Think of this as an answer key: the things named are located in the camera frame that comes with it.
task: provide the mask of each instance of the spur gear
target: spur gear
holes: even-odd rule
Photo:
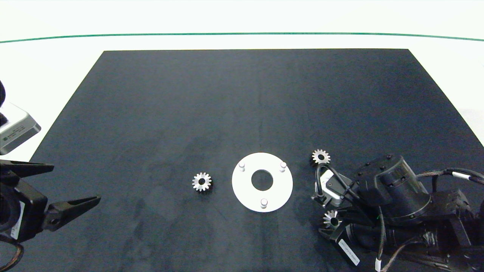
[[[338,219],[338,211],[332,210],[324,214],[323,224],[325,228],[337,228],[341,222]]]
[[[192,185],[196,191],[202,192],[210,189],[212,177],[209,174],[200,172],[194,178]]]
[[[313,152],[313,161],[316,164],[327,164],[330,162],[331,156],[321,149],[314,150]]]

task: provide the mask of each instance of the white cable tie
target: white cable tie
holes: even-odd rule
[[[466,174],[462,174],[462,173],[458,173],[458,172],[452,172],[452,175],[454,177],[465,179],[465,180],[469,180],[469,178],[470,178],[470,175],[466,175]]]

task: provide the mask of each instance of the white label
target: white label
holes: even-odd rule
[[[20,203],[20,216],[18,217],[17,223],[12,227],[12,231],[10,232],[10,236],[14,238],[15,240],[18,239],[18,232],[20,230],[20,224],[22,223],[22,217],[24,216],[24,208],[25,208],[25,203],[22,201],[19,201]]]
[[[356,256],[356,254],[351,250],[351,248],[348,246],[348,244],[345,242],[345,240],[341,239],[338,242],[338,245],[341,246],[343,251],[348,255],[349,259],[355,264],[358,265],[360,263],[360,259]]]

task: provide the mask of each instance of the gear teeth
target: gear teeth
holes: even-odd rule
[[[316,164],[322,164],[322,163],[329,163],[331,161],[331,156],[325,151],[321,149],[316,149],[313,152],[312,155],[313,162]]]
[[[207,174],[207,172],[200,172],[196,174],[192,180],[193,188],[198,192],[205,192],[210,190],[210,186],[212,185],[212,177]],[[205,182],[203,184],[198,183],[200,179],[204,179]]]

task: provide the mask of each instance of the green line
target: green line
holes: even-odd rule
[[[221,33],[121,33],[121,34],[89,34],[89,35],[67,35],[67,36],[53,36],[41,37],[31,39],[0,41],[0,44],[49,40],[49,39],[63,39],[63,38],[84,38],[84,37],[109,37],[109,36],[216,36],[216,35],[379,35],[379,36],[406,36],[406,37],[424,37],[424,38],[440,38],[453,39],[465,41],[484,42],[484,39],[450,37],[450,36],[435,36],[435,35],[420,35],[420,34],[401,34],[401,33],[369,33],[369,32],[221,32]]]

